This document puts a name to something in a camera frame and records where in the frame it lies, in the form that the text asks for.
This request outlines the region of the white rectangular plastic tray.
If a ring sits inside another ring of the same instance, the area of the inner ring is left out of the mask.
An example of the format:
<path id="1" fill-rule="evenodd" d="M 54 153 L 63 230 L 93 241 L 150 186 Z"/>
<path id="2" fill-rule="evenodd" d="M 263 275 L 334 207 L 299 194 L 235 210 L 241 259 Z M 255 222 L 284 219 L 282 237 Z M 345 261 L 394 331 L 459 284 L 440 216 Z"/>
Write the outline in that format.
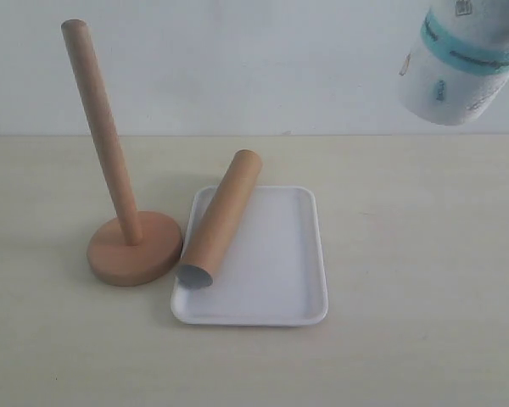
<path id="1" fill-rule="evenodd" d="M 257 186 L 212 284 L 171 294 L 190 325 L 310 326 L 327 310 L 316 200 L 296 186 Z"/>

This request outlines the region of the wooden paper towel holder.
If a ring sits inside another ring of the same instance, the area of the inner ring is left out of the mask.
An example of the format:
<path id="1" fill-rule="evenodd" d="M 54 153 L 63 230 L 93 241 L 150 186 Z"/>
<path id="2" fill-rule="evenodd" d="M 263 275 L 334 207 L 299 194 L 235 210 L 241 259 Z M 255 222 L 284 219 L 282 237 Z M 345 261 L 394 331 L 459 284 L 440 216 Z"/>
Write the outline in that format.
<path id="1" fill-rule="evenodd" d="M 137 209 L 108 95 L 85 21 L 61 25 L 94 147 L 116 217 L 100 226 L 87 247 L 93 274 L 118 287 L 149 283 L 169 272 L 182 251 L 182 232 L 169 215 Z"/>

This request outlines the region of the brown cardboard tube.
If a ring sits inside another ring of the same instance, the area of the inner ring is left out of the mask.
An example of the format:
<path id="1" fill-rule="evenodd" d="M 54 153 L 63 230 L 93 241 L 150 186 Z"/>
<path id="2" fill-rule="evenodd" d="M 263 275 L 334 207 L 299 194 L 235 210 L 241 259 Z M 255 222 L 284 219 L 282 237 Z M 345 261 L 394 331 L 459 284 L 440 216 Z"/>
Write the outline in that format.
<path id="1" fill-rule="evenodd" d="M 262 169 L 259 154 L 237 151 L 189 240 L 176 273 L 188 289 L 209 287 L 232 244 Z"/>

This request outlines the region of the printed white paper towel roll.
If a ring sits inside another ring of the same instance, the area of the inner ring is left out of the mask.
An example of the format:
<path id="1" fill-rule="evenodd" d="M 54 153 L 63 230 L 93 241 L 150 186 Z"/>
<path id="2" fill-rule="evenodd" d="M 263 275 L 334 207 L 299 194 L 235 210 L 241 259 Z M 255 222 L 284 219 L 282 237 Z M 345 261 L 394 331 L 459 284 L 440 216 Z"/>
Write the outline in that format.
<path id="1" fill-rule="evenodd" d="M 433 1 L 400 72 L 398 94 L 437 125 L 476 120 L 509 80 L 509 0 Z"/>

